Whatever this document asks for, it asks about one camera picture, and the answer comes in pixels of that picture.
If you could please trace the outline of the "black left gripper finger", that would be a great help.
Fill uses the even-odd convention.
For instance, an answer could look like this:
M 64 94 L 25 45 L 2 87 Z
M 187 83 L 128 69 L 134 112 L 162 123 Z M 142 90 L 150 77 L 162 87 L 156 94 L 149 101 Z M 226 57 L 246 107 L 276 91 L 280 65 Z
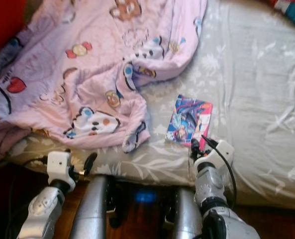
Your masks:
M 84 162 L 84 175 L 85 176 L 90 175 L 91 169 L 92 169 L 92 167 L 94 165 L 94 162 L 97 159 L 97 157 L 98 157 L 98 153 L 97 152 L 92 152 L 86 158 L 86 160 Z

